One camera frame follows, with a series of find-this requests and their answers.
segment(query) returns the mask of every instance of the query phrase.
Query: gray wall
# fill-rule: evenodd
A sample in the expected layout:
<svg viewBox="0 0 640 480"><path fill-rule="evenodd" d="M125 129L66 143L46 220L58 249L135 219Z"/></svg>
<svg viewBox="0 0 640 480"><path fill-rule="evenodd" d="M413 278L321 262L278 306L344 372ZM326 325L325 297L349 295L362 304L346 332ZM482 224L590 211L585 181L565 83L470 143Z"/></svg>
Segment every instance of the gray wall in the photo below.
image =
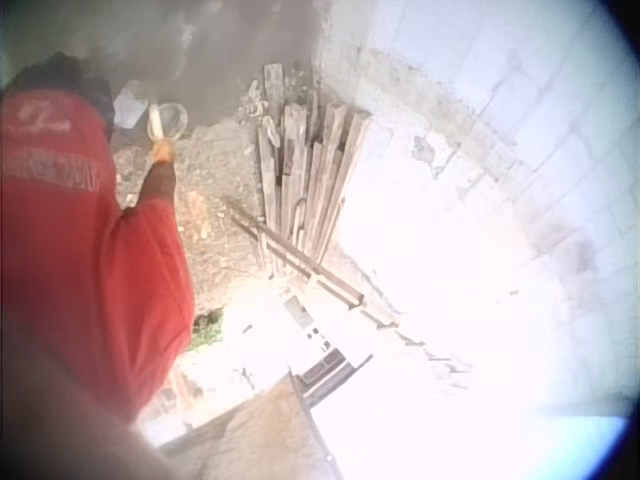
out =
<svg viewBox="0 0 640 480"><path fill-rule="evenodd" d="M633 397L638 63L603 8L335 0L317 63L374 115L339 241L405 328L527 405Z"/></svg>

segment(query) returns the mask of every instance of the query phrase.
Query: small weed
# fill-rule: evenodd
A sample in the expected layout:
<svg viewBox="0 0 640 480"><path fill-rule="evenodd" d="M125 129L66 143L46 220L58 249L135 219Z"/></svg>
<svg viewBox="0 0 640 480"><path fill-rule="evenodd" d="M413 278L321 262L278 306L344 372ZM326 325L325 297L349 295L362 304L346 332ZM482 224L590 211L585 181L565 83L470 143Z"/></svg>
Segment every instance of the small weed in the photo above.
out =
<svg viewBox="0 0 640 480"><path fill-rule="evenodd" d="M202 345L211 345L222 340L222 319L224 310L216 308L206 315L198 315L193 322L191 344L187 350L194 350Z"/></svg>

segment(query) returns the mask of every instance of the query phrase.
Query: red shirt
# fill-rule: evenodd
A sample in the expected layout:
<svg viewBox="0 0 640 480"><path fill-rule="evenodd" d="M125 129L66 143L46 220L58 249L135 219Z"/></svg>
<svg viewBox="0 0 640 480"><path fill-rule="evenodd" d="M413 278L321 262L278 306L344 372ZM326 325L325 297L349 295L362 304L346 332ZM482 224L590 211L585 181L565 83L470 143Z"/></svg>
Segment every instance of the red shirt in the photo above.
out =
<svg viewBox="0 0 640 480"><path fill-rule="evenodd" d="M78 96L5 98L1 129L3 309L131 422L190 341L173 205L156 196L121 211L104 121Z"/></svg>

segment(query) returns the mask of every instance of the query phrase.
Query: white object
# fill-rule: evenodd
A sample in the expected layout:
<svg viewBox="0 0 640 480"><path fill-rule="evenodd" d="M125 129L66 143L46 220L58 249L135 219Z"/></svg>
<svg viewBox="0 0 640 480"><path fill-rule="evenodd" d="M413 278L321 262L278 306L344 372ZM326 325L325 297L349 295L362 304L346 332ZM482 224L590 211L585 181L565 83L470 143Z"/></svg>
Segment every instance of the white object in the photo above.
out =
<svg viewBox="0 0 640 480"><path fill-rule="evenodd" d="M189 115L187 114L187 110L179 103L174 102L163 103L157 108L162 124L164 137L173 141L178 140L178 138L180 138L187 129L187 125L189 123ZM156 142L162 137L159 137L155 135L154 132L152 132L151 112L149 113L150 116L149 121L147 122L147 135L149 135L149 138L152 141Z"/></svg>
<svg viewBox="0 0 640 480"><path fill-rule="evenodd" d="M142 84L129 80L113 102L114 123L120 128L135 127L148 106L149 99L144 95Z"/></svg>

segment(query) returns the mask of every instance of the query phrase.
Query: dirt ground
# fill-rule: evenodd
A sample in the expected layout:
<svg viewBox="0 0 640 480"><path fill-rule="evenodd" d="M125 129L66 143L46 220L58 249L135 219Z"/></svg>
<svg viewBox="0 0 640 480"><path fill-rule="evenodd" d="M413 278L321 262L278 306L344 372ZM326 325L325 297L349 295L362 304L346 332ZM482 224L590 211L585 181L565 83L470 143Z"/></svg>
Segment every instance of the dirt ground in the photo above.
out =
<svg viewBox="0 0 640 480"><path fill-rule="evenodd" d="M287 98L304 96L308 70L289 70ZM234 116L212 126L191 127L176 144L176 220L185 248L196 300L196 315L224 308L239 292L266 286L252 240L230 221L223 197L238 201L256 217L264 215L256 149L261 116L255 96L236 100ZM116 130L111 149L118 172L116 196L123 208L135 205L150 167L146 118L133 130Z"/></svg>

